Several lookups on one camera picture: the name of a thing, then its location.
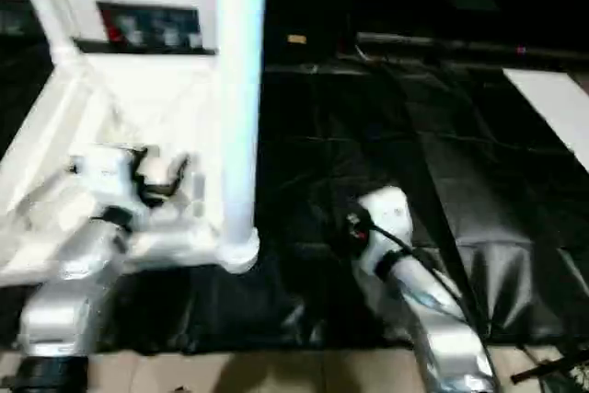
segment white metal frame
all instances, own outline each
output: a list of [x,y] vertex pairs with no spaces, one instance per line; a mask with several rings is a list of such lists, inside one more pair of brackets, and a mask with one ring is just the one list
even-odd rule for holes
[[[98,134],[110,121],[116,143],[163,140],[166,155],[202,157],[206,182],[198,226],[206,229],[193,236],[206,244],[196,245],[190,256],[182,250],[176,263],[248,270],[260,243],[253,213],[264,0],[217,0],[214,57],[84,54],[55,0],[31,2],[55,69],[0,163],[0,215],[70,155],[100,141]],[[145,117],[150,110],[157,124],[153,115]],[[134,114],[143,120],[133,121]],[[27,275],[42,273],[47,245],[34,243],[0,253],[0,280],[25,282]]]

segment black cable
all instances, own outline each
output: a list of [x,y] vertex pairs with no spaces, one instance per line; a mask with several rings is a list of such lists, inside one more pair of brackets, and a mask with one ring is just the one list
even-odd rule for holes
[[[372,223],[370,225],[370,230],[374,230],[375,232],[378,232],[380,235],[382,235],[383,237],[386,237],[387,239],[390,239],[391,241],[393,241],[394,243],[396,243],[399,247],[401,247],[401,249],[403,249],[403,251],[410,255],[411,257],[413,257],[416,261],[418,261],[420,263],[420,265],[428,272],[432,275],[432,277],[439,283],[442,285],[442,287],[448,292],[448,294],[452,297],[452,299],[454,299],[454,301],[456,302],[456,304],[460,307],[460,309],[462,310],[463,314],[465,315],[465,318],[467,318],[467,314],[468,311],[464,308],[462,299],[460,298],[460,296],[454,291],[454,289],[452,289],[448,283],[446,281],[444,281],[444,278],[442,278],[442,276],[436,271],[436,269],[434,269],[432,266],[430,266],[427,262],[425,262],[425,260],[422,259],[422,257],[420,257],[418,254],[415,253],[415,250],[410,247],[407,243],[405,243],[403,240],[401,240],[399,237],[396,237],[395,235],[391,234],[390,232],[387,232],[385,229],[383,229],[382,227],[379,227],[378,225],[375,225],[374,223]],[[443,312],[447,315],[451,315],[454,316],[452,314],[450,314],[449,312]],[[473,324],[472,321],[469,320],[464,320],[462,318],[457,318],[460,319],[461,322],[468,322],[471,325]]]
[[[360,57],[361,60],[354,60],[354,59],[348,59],[348,58],[343,59],[343,60],[340,58],[339,60],[342,61],[342,62],[345,62],[347,64],[352,64],[352,65],[356,65],[356,66],[358,66],[360,68],[363,68],[365,70],[365,72],[367,72],[370,75],[374,75],[375,73],[380,72],[380,73],[382,73],[382,74],[385,75],[385,78],[389,82],[392,82],[393,84],[396,84],[397,80],[395,79],[394,73],[391,72],[391,70],[388,67],[388,65],[390,64],[389,61],[385,61],[385,62],[382,62],[382,61],[379,61],[379,60],[371,61],[365,53],[363,53],[363,54],[360,54],[359,53],[359,57]],[[374,228],[375,229],[373,229],[373,230],[381,229],[377,225],[374,225]],[[478,321],[475,321],[474,318],[472,317],[472,315],[470,314],[470,312],[471,312],[470,308],[465,308],[466,306],[468,306],[469,302],[467,300],[462,300],[461,298],[459,298],[458,295],[456,294],[456,292],[454,292],[453,290],[451,290],[448,287],[447,283],[445,283],[445,281],[440,277],[440,275],[435,270],[431,269],[431,266],[429,266],[427,263],[425,263],[419,256],[417,256],[414,253],[414,250],[412,248],[410,248],[407,244],[401,244],[403,242],[399,238],[394,239],[393,238],[394,236],[392,234],[389,234],[387,231],[383,231],[383,232],[380,232],[380,233],[383,234],[385,237],[388,237],[388,239],[390,239],[390,240],[394,241],[395,243],[397,243],[400,247],[403,248],[403,250],[405,250],[407,253],[409,253],[423,267],[425,267],[425,269],[435,278],[435,280],[438,283],[440,283],[445,290],[448,291],[448,293],[452,296],[452,298],[455,301],[458,302],[458,305],[462,308],[465,316],[468,317],[468,322],[472,325],[472,327],[473,327],[474,330],[480,330],[480,327],[495,328],[495,329],[503,330],[503,327],[500,326],[499,324],[496,324],[492,320],[492,318],[487,318],[486,320],[484,320],[484,324],[479,324]],[[475,298],[475,302],[474,302],[474,304],[472,306],[472,309],[474,311],[479,311],[477,309],[476,298]]]

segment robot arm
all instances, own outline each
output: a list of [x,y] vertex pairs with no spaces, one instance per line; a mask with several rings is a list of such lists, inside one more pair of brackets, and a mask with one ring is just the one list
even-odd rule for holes
[[400,290],[412,314],[415,353],[428,391],[498,391],[489,355],[468,324],[459,296],[449,293],[457,289],[405,249],[410,248],[412,235],[405,194],[384,188],[362,198],[360,204],[364,209],[348,217],[350,233],[361,244],[356,248],[357,265],[364,274],[381,280],[388,293]]
[[[144,227],[155,198],[153,187],[138,185],[143,158],[144,152],[96,146],[76,160],[75,173],[98,212],[59,247],[49,278],[23,309],[18,341],[24,360],[7,382],[12,391],[87,390],[88,356],[110,315],[130,238]],[[173,192],[175,184],[156,190]]]

